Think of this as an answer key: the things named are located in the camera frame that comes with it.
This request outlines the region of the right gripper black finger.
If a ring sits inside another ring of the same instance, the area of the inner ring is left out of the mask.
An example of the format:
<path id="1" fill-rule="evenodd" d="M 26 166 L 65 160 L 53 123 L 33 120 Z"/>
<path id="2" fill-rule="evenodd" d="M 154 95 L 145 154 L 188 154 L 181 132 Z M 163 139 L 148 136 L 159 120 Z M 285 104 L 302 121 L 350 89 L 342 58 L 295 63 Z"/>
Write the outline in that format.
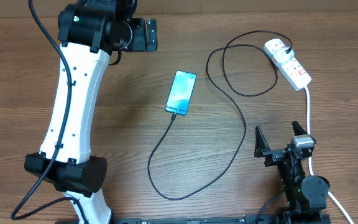
<path id="1" fill-rule="evenodd" d="M 255 150 L 254 157 L 264 157 L 270 151 L 269 144 L 265 139 L 260 126 L 255 127 Z"/>
<path id="2" fill-rule="evenodd" d="M 293 127 L 293 132 L 295 136 L 301 136 L 307 134 L 307 131 L 305 131 L 297 121 L 293 121 L 291 125 Z"/>

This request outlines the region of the Galaxy S24+ smartphone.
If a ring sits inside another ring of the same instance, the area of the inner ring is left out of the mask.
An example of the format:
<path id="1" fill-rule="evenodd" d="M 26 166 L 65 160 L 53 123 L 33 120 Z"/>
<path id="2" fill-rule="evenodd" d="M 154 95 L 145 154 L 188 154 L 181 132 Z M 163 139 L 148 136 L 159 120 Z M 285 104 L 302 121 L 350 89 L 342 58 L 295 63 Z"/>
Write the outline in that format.
<path id="1" fill-rule="evenodd" d="M 196 74 L 177 70 L 173 79 L 165 111 L 185 116 L 196 83 Z"/>

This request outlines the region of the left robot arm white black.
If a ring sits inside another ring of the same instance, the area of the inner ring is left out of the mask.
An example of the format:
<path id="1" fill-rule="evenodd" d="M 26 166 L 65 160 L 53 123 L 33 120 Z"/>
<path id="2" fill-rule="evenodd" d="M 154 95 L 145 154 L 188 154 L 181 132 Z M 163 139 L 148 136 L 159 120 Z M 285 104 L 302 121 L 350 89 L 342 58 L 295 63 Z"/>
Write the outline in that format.
<path id="1" fill-rule="evenodd" d="M 107 161 L 91 154 L 90 132 L 102 77 L 113 52 L 157 49 L 155 19 L 134 17 L 135 1 L 78 1 L 58 15 L 60 75 L 49 129 L 24 168 L 63 192 L 78 223 L 113 223 L 102 186 Z"/>

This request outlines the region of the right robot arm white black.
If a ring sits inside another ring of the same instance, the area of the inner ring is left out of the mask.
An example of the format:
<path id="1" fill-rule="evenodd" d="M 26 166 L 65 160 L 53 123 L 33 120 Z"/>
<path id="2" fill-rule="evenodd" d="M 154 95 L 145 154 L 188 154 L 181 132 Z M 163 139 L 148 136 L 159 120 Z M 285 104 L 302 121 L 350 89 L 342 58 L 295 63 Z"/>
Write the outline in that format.
<path id="1" fill-rule="evenodd" d="M 318 175 L 305 174 L 302 161 L 312 156 L 316 140 L 308 134 L 297 121 L 291 123 L 294 137 L 283 149 L 272 150 L 265 139 L 260 126 L 255 127 L 256 158 L 265 159 L 264 166 L 275 166 L 278 169 L 283 190 L 269 199 L 260 209 L 281 194 L 287 198 L 287 207 L 279 208 L 265 223 L 330 223 L 329 215 L 323 215 L 326 209 L 330 183 Z"/>

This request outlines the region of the white charger plug adapter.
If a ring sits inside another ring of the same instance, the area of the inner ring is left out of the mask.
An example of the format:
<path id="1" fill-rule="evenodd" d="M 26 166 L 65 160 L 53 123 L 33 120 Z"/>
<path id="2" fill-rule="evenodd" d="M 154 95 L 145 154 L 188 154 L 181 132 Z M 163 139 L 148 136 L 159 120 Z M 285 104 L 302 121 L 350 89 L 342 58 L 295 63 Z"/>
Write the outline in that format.
<path id="1" fill-rule="evenodd" d="M 275 61 L 279 64 L 283 64 L 291 60 L 295 56 L 295 53 L 290 48 L 282 48 L 273 54 Z"/>

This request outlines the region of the white power strip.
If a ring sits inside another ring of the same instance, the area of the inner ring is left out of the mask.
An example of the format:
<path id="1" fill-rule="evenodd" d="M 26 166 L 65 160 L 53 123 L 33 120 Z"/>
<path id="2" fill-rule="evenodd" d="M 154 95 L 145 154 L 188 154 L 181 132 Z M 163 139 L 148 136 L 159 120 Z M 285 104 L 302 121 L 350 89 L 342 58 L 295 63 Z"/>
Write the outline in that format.
<path id="1" fill-rule="evenodd" d="M 277 63 L 273 57 L 273 54 L 282 48 L 287 48 L 287 46 L 280 39 L 269 40 L 264 45 L 265 52 L 272 59 L 275 66 L 281 71 L 290 85 L 296 91 L 300 91 L 308 86 L 308 84 L 312 81 L 312 78 L 295 57 L 286 63 Z"/>

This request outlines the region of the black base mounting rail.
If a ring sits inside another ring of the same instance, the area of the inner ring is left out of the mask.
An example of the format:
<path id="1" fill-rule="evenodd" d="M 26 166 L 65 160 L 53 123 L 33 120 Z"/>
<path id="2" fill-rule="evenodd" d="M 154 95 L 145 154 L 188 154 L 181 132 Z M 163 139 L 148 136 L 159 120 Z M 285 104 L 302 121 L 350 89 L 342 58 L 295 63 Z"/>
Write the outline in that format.
<path id="1" fill-rule="evenodd" d="M 188 219 L 152 219 L 152 220 L 142 220 L 140 218 L 122 218 L 115 219 L 114 223 L 117 224 L 255 224 L 257 215 L 245 215 L 244 217 L 219 217 L 219 218 L 188 218 Z M 329 224 L 331 220 L 329 215 L 323 215 L 321 221 L 317 221 L 317 218 L 312 218 L 311 221 L 300 220 L 291 217 L 291 223 L 322 223 Z M 258 223 L 261 224 L 274 224 L 274 223 L 284 223 L 284 221 L 277 220 L 275 215 L 261 215 L 259 217 Z M 70 220 L 70 221 L 61 221 L 55 222 L 56 224 L 77 224 L 80 223 L 79 220 Z"/>

